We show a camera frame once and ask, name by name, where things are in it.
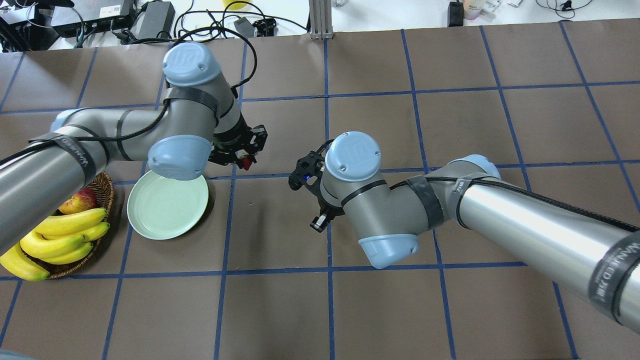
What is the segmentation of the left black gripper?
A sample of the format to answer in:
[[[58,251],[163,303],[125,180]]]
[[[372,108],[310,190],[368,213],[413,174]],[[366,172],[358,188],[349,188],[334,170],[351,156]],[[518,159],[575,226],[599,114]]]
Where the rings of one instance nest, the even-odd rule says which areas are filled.
[[[268,132],[264,125],[251,128],[240,117],[230,129],[214,134],[209,162],[219,166],[235,164],[242,167],[245,154],[249,154],[254,157],[256,164],[256,154],[264,150],[267,138]]]

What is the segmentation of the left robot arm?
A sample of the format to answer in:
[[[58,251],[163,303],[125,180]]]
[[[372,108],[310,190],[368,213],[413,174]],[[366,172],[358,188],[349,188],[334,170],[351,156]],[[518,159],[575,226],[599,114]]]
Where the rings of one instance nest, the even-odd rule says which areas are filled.
[[[146,161],[162,177],[189,181],[210,162],[248,169],[265,148],[264,125],[251,127],[212,51],[203,43],[170,47],[167,88],[157,111],[78,108],[1,161],[1,251],[6,252],[64,201],[116,161]]]

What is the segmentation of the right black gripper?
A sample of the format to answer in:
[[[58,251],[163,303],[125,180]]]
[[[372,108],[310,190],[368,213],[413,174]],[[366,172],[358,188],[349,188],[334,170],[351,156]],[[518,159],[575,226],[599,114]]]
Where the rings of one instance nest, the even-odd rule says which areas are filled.
[[[295,162],[295,168],[288,176],[288,186],[292,191],[304,187],[317,198],[320,210],[310,222],[310,227],[318,233],[325,231],[335,218],[334,209],[324,199],[320,189],[324,161],[323,150],[311,150]]]

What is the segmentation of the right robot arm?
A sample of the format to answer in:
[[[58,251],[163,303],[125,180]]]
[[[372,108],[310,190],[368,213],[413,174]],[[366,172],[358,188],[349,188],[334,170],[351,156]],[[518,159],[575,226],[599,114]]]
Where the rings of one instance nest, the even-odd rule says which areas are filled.
[[[288,184],[317,198],[310,227],[322,232],[345,215],[370,264],[384,269],[416,253],[420,234],[452,221],[639,332],[638,227],[505,182],[479,154],[393,186],[381,161],[378,143],[359,131],[299,158]]]

